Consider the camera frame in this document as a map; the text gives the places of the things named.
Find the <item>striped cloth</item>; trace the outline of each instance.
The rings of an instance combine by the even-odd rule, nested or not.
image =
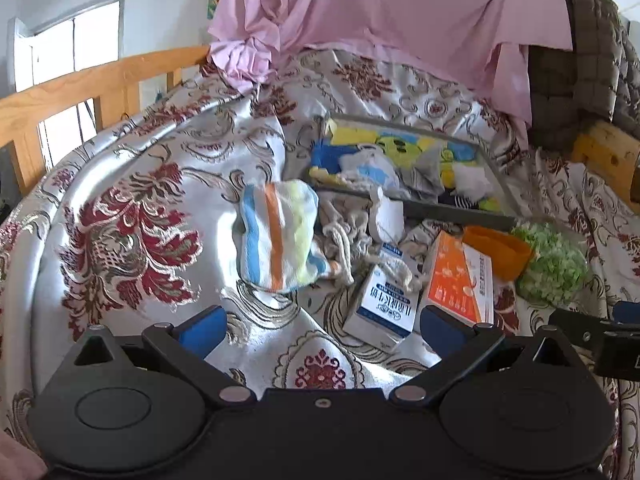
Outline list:
[[[240,275],[270,292],[290,292],[334,276],[314,239],[318,196],[305,182],[249,184],[240,202],[244,221]]]

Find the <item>orange cup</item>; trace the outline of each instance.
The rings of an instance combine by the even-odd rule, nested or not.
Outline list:
[[[463,243],[491,258],[496,276],[506,282],[514,281],[531,258],[531,247],[515,236],[476,225],[465,227]]]

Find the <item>chopped green vegetable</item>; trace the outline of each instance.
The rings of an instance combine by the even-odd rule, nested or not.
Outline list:
[[[527,269],[516,282],[518,295],[552,305],[571,303],[588,271],[580,249],[549,224],[524,222],[511,233],[533,249]]]

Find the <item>black mechanical base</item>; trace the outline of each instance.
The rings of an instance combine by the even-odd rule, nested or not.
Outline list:
[[[269,389],[257,400],[202,359],[210,331],[192,329],[220,310],[140,337],[90,327],[29,412],[47,479],[604,478],[613,412],[555,326],[505,338],[477,325],[388,399]],[[436,317],[447,320],[427,308],[421,321]]]

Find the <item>brown quilted jacket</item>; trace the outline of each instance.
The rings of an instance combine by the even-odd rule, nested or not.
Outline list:
[[[640,139],[640,62],[612,0],[566,0],[574,51],[529,49],[530,143],[570,151],[585,122]]]

